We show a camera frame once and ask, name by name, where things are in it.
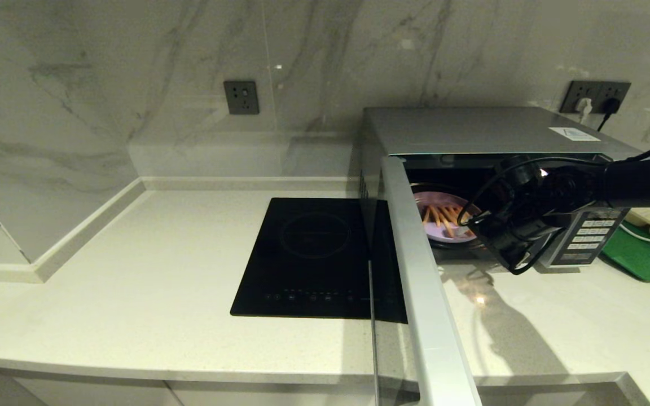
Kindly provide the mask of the lavender round plate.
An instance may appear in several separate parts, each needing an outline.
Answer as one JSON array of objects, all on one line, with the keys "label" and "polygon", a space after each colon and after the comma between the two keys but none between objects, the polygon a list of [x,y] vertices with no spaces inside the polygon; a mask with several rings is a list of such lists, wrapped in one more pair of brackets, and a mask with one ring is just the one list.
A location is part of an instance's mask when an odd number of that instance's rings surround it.
[{"label": "lavender round plate", "polygon": [[[464,208],[467,203],[467,200],[464,198],[446,192],[415,192],[414,198],[418,206],[421,221],[426,206],[462,206],[462,208]],[[470,206],[466,213],[471,213],[472,216],[475,216],[480,213],[480,209],[476,206]],[[473,233],[471,229],[459,227],[458,224],[454,224],[452,221],[451,224],[455,233],[454,239],[449,237],[446,228],[439,228],[436,226],[432,214],[430,222],[428,224],[423,224],[423,226],[425,233],[431,242],[438,242],[439,244],[444,244],[446,246],[466,246],[467,244],[475,244],[478,242],[475,233]]]}]

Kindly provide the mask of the dark glass microwave door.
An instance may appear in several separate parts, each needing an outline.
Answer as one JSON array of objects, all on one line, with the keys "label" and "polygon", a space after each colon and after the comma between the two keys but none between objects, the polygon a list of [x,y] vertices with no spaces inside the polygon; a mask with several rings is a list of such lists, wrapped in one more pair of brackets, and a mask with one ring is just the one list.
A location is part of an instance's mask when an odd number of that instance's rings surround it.
[{"label": "dark glass microwave door", "polygon": [[376,406],[482,406],[402,160],[366,180]]}]

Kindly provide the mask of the silver Panasonic microwave oven body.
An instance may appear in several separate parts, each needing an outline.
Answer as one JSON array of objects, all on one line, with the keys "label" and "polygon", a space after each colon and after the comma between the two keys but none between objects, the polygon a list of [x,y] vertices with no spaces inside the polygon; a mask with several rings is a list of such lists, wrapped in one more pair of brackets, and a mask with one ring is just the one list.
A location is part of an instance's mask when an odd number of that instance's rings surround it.
[{"label": "silver Panasonic microwave oven body", "polygon": [[358,132],[359,198],[368,237],[384,198],[381,159],[420,170],[410,183],[466,200],[483,174],[516,155],[622,160],[637,149],[537,107],[366,108]]}]

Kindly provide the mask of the green plastic tray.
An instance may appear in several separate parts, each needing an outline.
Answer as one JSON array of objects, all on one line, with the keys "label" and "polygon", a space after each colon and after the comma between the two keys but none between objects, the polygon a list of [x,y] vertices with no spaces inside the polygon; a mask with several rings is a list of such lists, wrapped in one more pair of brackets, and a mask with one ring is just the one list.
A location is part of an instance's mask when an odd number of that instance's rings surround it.
[{"label": "green plastic tray", "polygon": [[619,227],[604,245],[601,256],[635,279],[650,283],[650,242],[641,241]]}]

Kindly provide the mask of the black induction cooktop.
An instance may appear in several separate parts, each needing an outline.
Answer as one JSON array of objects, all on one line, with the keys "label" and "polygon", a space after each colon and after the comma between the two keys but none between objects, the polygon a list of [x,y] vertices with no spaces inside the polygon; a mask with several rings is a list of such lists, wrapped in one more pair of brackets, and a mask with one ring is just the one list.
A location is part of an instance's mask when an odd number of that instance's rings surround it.
[{"label": "black induction cooktop", "polygon": [[369,320],[368,263],[356,198],[272,198],[230,314]]}]

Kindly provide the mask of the white base cabinet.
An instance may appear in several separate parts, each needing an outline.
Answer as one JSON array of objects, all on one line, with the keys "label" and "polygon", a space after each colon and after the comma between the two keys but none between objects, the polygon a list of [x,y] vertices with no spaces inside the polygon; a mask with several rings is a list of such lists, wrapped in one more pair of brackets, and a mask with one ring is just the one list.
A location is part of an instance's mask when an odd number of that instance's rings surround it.
[{"label": "white base cabinet", "polygon": [[[571,385],[480,386],[481,406],[650,406],[629,377]],[[416,406],[406,382],[294,385],[160,381],[0,369],[0,406]]]}]

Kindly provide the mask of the grey double wall socket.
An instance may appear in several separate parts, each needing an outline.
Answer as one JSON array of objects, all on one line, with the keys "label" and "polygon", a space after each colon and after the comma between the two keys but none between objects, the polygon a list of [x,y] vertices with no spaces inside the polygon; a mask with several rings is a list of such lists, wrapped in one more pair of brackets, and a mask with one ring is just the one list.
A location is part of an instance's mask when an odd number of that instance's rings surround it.
[{"label": "grey double wall socket", "polygon": [[624,81],[583,81],[570,82],[559,112],[563,114],[576,114],[576,102],[581,98],[592,99],[593,114],[603,114],[603,104],[609,98],[616,98],[624,103],[629,92],[631,82]]}]

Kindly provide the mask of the grey single wall socket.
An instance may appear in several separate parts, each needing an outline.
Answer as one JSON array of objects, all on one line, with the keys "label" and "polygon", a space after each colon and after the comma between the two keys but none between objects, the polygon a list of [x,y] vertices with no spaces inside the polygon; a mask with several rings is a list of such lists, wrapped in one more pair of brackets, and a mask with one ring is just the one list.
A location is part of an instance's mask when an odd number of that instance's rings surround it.
[{"label": "grey single wall socket", "polygon": [[255,81],[224,81],[223,88],[230,115],[260,114]]}]

